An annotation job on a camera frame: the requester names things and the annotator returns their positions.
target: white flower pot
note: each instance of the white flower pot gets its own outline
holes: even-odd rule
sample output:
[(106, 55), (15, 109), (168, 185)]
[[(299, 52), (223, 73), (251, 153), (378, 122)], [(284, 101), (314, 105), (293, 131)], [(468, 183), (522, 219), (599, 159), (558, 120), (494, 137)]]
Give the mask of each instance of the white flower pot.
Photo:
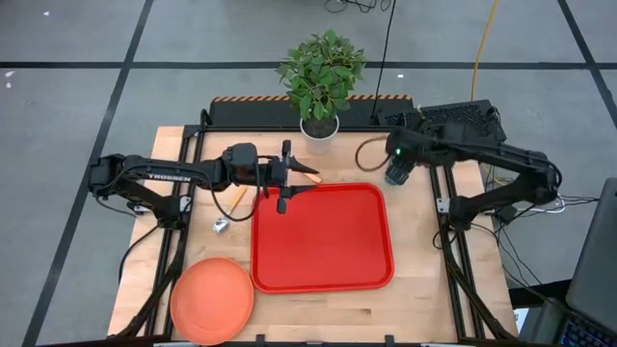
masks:
[(305, 132), (305, 129), (302, 127), (302, 119), (300, 119), (300, 130), (302, 130), (302, 133), (305, 135), (305, 141), (307, 143), (307, 149), (309, 152), (313, 154), (325, 154), (328, 152), (328, 150), (330, 150), (330, 147), (332, 146), (332, 141), (335, 139), (335, 135), (338, 132), (338, 126), (339, 126), (338, 116), (335, 116), (335, 118), (336, 118), (335, 132), (332, 133), (332, 135), (328, 136), (327, 138), (323, 138), (323, 139), (315, 139), (314, 137), (311, 137), (309, 134), (307, 134)]

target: orange frisbee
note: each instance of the orange frisbee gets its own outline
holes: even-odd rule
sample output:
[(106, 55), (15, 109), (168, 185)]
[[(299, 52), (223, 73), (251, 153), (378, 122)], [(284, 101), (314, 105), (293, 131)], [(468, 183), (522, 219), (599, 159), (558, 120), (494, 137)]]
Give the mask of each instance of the orange frisbee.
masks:
[(249, 274), (229, 258), (211, 257), (180, 276), (172, 293), (172, 320), (189, 341), (216, 345), (242, 330), (253, 300)]

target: potted plant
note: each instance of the potted plant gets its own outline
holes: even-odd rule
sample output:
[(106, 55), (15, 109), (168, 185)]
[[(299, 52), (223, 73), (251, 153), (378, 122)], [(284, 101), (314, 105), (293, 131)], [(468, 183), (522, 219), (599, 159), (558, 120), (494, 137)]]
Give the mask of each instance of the potted plant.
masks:
[(362, 80), (366, 58), (349, 39), (332, 29), (287, 50), (278, 73), (289, 88), (292, 105), (300, 112), (300, 129), (313, 153), (328, 151), (338, 131), (337, 110), (348, 110), (347, 95)]

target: red tray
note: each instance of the red tray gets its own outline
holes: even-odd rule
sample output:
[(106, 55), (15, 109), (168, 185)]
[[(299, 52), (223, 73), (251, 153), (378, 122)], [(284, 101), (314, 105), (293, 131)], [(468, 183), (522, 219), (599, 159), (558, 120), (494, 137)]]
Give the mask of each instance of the red tray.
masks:
[(371, 289), (392, 279), (388, 216), (369, 183), (324, 184), (287, 202), (261, 195), (253, 216), (251, 277), (266, 293)]

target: wooden tabletop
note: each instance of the wooden tabletop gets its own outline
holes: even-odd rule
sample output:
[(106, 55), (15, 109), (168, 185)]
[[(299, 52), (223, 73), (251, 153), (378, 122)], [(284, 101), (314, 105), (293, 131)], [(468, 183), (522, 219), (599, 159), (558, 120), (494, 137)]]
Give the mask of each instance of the wooden tabletop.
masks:
[[(182, 127), (160, 127), (151, 157), (177, 160), (181, 135)], [(377, 185), (386, 202), (394, 258), (394, 277), (380, 289), (273, 295), (255, 290), (251, 318), (233, 340), (255, 341), (256, 334), (265, 334), (268, 341), (379, 342), (384, 340), (384, 335), (393, 334), (396, 342), (456, 341), (443, 255), (431, 243), (438, 225), (429, 173), (426, 169), (414, 169), (405, 185), (394, 187), (385, 183), (383, 170), (364, 173), (357, 169), (354, 163), (356, 148), (365, 139), (378, 135), (339, 133), (329, 154), (314, 156), (307, 152), (301, 133), (206, 133), (202, 159), (216, 158), (225, 148), (240, 142), (254, 143), (259, 154), (279, 154), (282, 140), (289, 139), (292, 153), (302, 163), (319, 170), (323, 183), (360, 181)], [(190, 158), (193, 157), (194, 142), (189, 150)], [(384, 143), (375, 143), (362, 150), (361, 161), (369, 167), (381, 162), (384, 156)], [(483, 192), (477, 163), (457, 164), (454, 177), (460, 195), (473, 196)], [(291, 173), (289, 180), (291, 184), (310, 184), (300, 173)], [(148, 181), (146, 185), (162, 195), (169, 195), (172, 191), (172, 184), (168, 182)], [(227, 205), (236, 189), (232, 186), (220, 193), (219, 201)], [(234, 215), (249, 213), (254, 196), (255, 188), (250, 187)], [(293, 200), (288, 203), (288, 208), (293, 208)], [(210, 193), (198, 189), (184, 270), (201, 259), (222, 255), (234, 259), (249, 271), (250, 222), (232, 224), (225, 233), (216, 234), (212, 224), (220, 216)], [(475, 222), (492, 228), (488, 217), (478, 217)], [(138, 218), (131, 243), (154, 225), (151, 215)], [(158, 231), (151, 235), (126, 260), (109, 334), (126, 326), (152, 290), (162, 234)], [(468, 231), (467, 236), (477, 292), (505, 329), (516, 334), (495, 239), (479, 228)], [(473, 336), (469, 302), (462, 291), (460, 294), (467, 335)], [(167, 304), (168, 296), (165, 295), (160, 303), (157, 333), (163, 331)], [(177, 333), (174, 333), (174, 338), (183, 339)]]

